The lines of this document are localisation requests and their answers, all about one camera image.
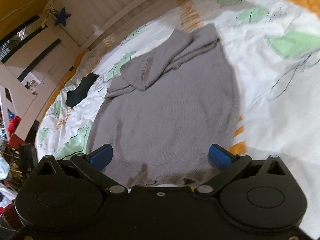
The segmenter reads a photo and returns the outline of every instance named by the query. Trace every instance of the mattress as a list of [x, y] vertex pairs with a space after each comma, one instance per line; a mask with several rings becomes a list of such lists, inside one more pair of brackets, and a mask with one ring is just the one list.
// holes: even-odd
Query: mattress
[[[279, 155], [308, 199], [301, 229], [318, 238], [320, 22], [316, 14], [288, 0], [177, 3], [179, 7], [139, 27], [111, 52], [103, 55], [100, 44], [85, 54], [40, 124], [38, 158], [52, 154], [67, 159], [85, 152], [94, 118], [121, 65], [160, 45], [174, 28], [191, 31], [213, 23], [241, 94], [241, 116], [230, 151], [246, 152], [255, 159]], [[67, 92], [90, 72], [99, 78], [86, 99], [74, 108], [66, 106]]]

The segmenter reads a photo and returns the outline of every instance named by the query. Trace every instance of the yellow wall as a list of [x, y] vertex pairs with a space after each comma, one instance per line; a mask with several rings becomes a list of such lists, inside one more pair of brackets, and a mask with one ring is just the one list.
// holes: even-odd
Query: yellow wall
[[31, 17], [42, 13], [48, 0], [0, 0], [0, 40]]

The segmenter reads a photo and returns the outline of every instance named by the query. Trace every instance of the star ornament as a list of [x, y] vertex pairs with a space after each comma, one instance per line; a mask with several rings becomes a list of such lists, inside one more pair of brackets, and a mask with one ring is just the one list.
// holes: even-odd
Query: star ornament
[[54, 15], [57, 18], [56, 23], [54, 24], [55, 26], [61, 23], [64, 27], [66, 26], [66, 19], [68, 19], [71, 14], [66, 13], [66, 9], [63, 7], [60, 11], [60, 13], [56, 13]]

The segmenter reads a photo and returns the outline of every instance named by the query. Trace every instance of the gray knit fabric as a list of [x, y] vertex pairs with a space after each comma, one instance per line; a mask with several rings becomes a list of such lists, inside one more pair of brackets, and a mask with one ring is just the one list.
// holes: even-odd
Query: gray knit fabric
[[126, 187], [199, 185], [218, 171], [212, 143], [232, 144], [239, 93], [214, 25], [174, 30], [152, 51], [121, 67], [96, 119], [87, 152], [105, 143], [113, 160], [104, 174]]

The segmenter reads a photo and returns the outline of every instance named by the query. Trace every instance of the blue pad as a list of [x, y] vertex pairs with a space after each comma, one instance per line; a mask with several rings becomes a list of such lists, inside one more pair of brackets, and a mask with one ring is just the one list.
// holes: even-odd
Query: blue pad
[[105, 144], [86, 156], [86, 160], [98, 171], [103, 169], [112, 161], [113, 150], [110, 144]]
[[223, 171], [231, 166], [237, 158], [219, 145], [212, 144], [209, 149], [208, 160], [210, 164], [213, 164], [220, 171]]

